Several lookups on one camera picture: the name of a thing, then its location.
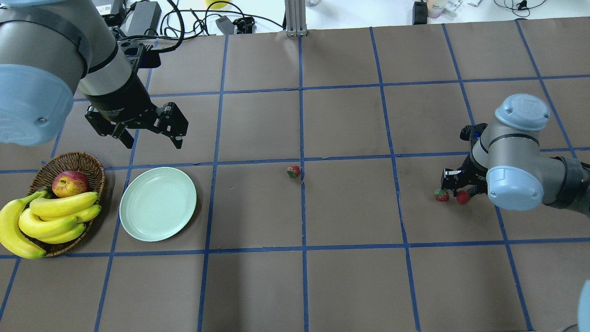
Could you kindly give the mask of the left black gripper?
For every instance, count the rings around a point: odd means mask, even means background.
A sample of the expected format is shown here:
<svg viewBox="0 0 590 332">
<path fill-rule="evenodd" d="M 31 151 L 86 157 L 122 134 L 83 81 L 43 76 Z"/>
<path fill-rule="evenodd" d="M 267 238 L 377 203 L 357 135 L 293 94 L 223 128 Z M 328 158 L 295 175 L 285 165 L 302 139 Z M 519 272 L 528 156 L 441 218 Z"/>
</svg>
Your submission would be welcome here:
<svg viewBox="0 0 590 332">
<path fill-rule="evenodd" d="M 178 105 L 168 102 L 156 107 L 137 74 L 131 74 L 120 87 L 109 93 L 84 93 L 92 107 L 88 107 L 85 118 L 100 136 L 112 136 L 127 149 L 131 149 L 134 138 L 121 123 L 152 126 L 152 132 L 171 140 L 175 149 L 183 147 L 183 137 L 189 122 Z"/>
</svg>

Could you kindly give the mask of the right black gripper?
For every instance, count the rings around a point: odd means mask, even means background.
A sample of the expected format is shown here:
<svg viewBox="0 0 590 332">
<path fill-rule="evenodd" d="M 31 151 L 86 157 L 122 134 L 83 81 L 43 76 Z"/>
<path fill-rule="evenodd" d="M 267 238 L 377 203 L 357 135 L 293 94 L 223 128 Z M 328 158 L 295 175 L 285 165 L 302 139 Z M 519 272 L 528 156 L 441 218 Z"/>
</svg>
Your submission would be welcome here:
<svg viewBox="0 0 590 332">
<path fill-rule="evenodd" d="M 470 196 L 487 194 L 486 180 L 488 169 L 466 157 L 463 164 L 456 170 L 445 168 L 441 174 L 441 189 L 450 190 L 457 197 L 461 189 L 466 188 Z"/>
</svg>

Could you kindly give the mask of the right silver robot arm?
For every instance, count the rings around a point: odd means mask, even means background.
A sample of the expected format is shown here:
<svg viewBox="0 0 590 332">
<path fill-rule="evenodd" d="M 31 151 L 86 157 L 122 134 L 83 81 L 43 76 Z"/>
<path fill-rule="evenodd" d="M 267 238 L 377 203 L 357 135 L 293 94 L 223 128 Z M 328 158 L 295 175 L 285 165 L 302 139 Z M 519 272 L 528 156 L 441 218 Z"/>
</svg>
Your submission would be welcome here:
<svg viewBox="0 0 590 332">
<path fill-rule="evenodd" d="M 458 169 L 445 168 L 438 201 L 450 195 L 464 204 L 486 194 L 498 208 L 529 211 L 543 204 L 589 215 L 589 164 L 567 157 L 544 157 L 539 132 L 550 109 L 539 97 L 517 93 L 507 97 L 491 123 L 467 125 L 460 139 L 470 152 Z"/>
</svg>

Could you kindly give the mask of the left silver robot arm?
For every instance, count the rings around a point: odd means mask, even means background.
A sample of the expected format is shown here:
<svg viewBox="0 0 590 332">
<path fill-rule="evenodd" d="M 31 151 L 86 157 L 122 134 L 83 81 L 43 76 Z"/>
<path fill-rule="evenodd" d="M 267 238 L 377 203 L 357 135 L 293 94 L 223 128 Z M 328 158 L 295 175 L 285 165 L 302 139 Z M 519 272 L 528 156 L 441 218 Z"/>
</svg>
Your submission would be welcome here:
<svg viewBox="0 0 590 332">
<path fill-rule="evenodd" d="M 1 142 L 36 146 L 57 137 L 74 94 L 89 101 L 86 120 L 100 136 L 134 145 L 149 130 L 183 146 L 188 121 L 169 102 L 157 107 L 137 75 L 184 41 L 147 48 L 138 36 L 116 40 L 90 0 L 5 0 L 1 7 Z"/>
</svg>

